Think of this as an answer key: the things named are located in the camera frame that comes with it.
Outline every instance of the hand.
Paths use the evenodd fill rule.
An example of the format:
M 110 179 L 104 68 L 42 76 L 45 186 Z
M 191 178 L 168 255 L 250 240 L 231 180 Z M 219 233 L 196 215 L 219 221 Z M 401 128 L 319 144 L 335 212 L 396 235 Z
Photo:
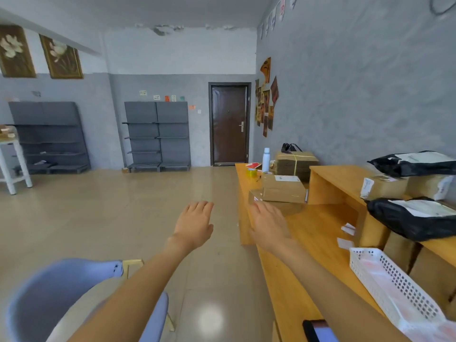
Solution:
M 201 247 L 214 231 L 214 225 L 209 224 L 213 207 L 214 203 L 207 201 L 187 205 L 180 214 L 170 239 L 181 243 L 188 253 Z
M 255 221 L 255 229 L 250 235 L 262 249 L 275 254 L 277 248 L 291 239 L 286 220 L 282 212 L 264 201 L 250 206 Z

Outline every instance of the black bag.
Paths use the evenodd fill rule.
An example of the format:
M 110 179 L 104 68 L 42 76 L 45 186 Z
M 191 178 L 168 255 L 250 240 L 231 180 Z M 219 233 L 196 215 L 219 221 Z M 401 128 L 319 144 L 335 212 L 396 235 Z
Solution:
M 456 215 L 417 217 L 405 207 L 391 203 L 400 199 L 379 198 L 367 203 L 368 212 L 388 229 L 412 241 L 447 238 L 456 235 Z M 427 197 L 412 200 L 434 201 Z
M 374 165 L 375 168 L 377 168 L 379 171 L 391 177 L 423 176 L 436 174 L 456 175 L 456 160 L 452 160 L 450 157 L 439 154 L 436 151 L 421 151 L 416 155 L 424 155 L 426 152 L 430 153 L 430 156 L 434 156 L 437 161 L 439 158 L 442 158 L 442 162 L 426 163 L 420 162 L 419 159 L 414 159 L 414 154 L 392 154 L 376 158 L 374 160 L 368 161 L 368 163 Z M 401 159 L 399 156 L 407 158 L 408 161 Z
M 292 151 L 297 151 L 295 146 L 296 146 L 296 148 L 299 149 L 299 146 L 296 145 L 295 143 L 291 143 L 291 144 L 283 143 L 281 152 L 283 152 L 284 154 L 291 154 Z

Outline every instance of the chair backrest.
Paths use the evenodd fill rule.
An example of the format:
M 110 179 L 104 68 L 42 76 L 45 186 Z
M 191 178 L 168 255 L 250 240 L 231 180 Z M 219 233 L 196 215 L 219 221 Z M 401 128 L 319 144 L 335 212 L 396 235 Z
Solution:
M 29 279 L 15 294 L 7 312 L 14 342 L 46 342 L 65 313 L 96 284 L 122 276 L 122 261 L 58 261 Z

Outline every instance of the smartphone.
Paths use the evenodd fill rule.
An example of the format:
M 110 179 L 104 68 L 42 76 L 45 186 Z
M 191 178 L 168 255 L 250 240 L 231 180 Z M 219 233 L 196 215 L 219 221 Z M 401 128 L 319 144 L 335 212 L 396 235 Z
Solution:
M 328 323 L 324 320 L 303 321 L 302 327 L 308 342 L 339 342 Z

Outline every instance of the brown door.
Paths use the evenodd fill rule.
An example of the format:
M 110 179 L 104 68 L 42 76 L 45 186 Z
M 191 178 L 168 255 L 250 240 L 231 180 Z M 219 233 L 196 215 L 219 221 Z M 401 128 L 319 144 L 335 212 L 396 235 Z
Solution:
M 248 160 L 248 86 L 211 86 L 212 155 L 215 166 Z

